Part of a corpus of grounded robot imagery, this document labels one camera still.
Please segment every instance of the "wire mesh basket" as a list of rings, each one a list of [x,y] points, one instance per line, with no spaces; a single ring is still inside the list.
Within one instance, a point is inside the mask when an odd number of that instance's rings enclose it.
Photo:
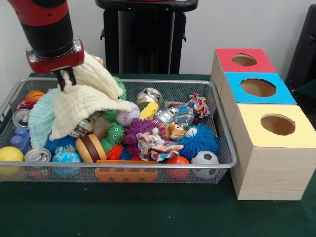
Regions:
[[[206,81],[174,80],[122,80],[127,90],[127,100],[135,101],[144,88],[152,87],[163,95],[162,108],[170,103],[185,103],[188,95],[202,94],[207,98],[211,115],[204,123],[216,134],[219,164],[180,165],[136,163],[42,163],[0,162],[0,181],[42,182],[150,182],[150,183],[211,183],[217,184],[237,162],[232,138],[216,88]],[[0,108],[0,147],[10,146],[15,126],[12,115],[19,103],[32,90],[47,92],[56,88],[52,78],[26,78],[19,81]]]

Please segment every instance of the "black stand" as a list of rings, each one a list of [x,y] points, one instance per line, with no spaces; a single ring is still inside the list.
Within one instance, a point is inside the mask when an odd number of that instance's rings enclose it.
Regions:
[[[178,74],[186,16],[198,0],[96,0],[104,9],[106,67],[110,73]]]

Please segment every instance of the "red ball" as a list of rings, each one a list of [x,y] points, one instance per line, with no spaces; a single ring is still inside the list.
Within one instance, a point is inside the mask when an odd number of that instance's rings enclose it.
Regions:
[[[167,164],[190,164],[185,157],[176,156],[167,160]],[[190,170],[189,169],[166,169],[166,173],[171,179],[182,180],[185,179]]]

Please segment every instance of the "wooden box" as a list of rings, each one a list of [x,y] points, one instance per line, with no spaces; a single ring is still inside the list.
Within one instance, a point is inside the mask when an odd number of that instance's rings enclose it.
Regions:
[[[214,53],[211,82],[221,95],[225,72],[275,73],[272,63],[261,49],[218,48]]]
[[[225,73],[220,98],[230,129],[236,102],[296,105],[277,73]]]
[[[230,170],[238,200],[300,200],[316,167],[316,132],[296,105],[238,104]]]

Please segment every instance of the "orange plastic toy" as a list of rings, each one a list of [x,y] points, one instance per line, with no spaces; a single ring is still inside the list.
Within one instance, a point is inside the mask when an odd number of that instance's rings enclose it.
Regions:
[[[40,90],[33,90],[29,94],[26,95],[26,99],[32,99],[32,100],[40,100],[40,98],[45,95],[44,92]]]
[[[176,156],[167,160],[167,164],[190,164],[185,157]],[[171,179],[182,180],[185,179],[190,170],[189,169],[166,169],[166,173]]]
[[[123,148],[124,147],[121,144],[116,144],[115,146],[113,146],[107,153],[108,160],[119,160]]]
[[[156,164],[156,161],[129,161],[129,160],[98,160],[97,163],[105,164]],[[137,182],[143,179],[152,182],[157,178],[157,169],[137,168],[96,168],[95,176],[103,182],[114,179],[116,182],[123,182],[125,179],[130,182]]]

